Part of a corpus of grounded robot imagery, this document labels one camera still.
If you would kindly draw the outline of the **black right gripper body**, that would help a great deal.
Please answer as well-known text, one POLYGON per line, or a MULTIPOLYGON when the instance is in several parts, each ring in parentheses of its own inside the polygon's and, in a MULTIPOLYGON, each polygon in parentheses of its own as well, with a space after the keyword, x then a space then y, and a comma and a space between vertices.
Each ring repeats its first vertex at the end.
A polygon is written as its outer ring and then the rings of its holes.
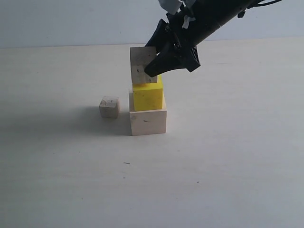
POLYGON ((171 29, 170 43, 189 50, 188 65, 186 70, 194 71, 200 67, 197 45, 194 44, 193 36, 189 34, 190 27, 195 25, 197 19, 191 9, 181 9, 176 14, 167 13, 168 24, 171 29))

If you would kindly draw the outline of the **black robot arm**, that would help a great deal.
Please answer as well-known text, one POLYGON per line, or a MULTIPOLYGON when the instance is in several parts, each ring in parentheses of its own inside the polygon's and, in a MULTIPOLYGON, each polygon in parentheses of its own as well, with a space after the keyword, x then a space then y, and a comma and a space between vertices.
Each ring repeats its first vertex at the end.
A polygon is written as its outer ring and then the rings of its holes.
POLYGON ((244 12, 252 0, 196 0, 190 7, 182 6, 168 21, 159 20, 146 46, 154 47, 157 56, 145 67, 150 77, 176 70, 189 72, 200 67, 197 45, 244 12))

